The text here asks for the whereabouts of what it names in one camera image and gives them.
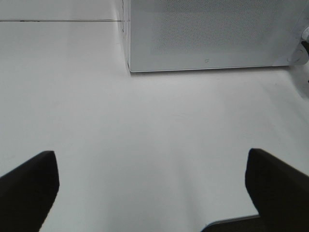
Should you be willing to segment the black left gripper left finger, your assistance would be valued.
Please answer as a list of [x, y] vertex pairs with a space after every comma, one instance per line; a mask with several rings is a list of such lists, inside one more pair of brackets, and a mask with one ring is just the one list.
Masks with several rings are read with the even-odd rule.
[[38, 232], [59, 190], [54, 151], [43, 151], [0, 178], [0, 230]]

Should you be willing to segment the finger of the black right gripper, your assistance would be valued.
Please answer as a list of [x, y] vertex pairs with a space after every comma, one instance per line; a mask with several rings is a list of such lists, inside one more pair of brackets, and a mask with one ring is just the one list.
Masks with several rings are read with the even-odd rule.
[[304, 48], [302, 59], [308, 60], [309, 59], [309, 43], [307, 41], [302, 41], [301, 44]]

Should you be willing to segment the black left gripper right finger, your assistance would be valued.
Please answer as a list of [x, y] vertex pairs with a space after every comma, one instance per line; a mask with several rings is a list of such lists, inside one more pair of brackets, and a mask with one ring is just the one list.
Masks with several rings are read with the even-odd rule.
[[252, 148], [245, 186], [268, 232], [309, 230], [309, 177], [273, 156]]

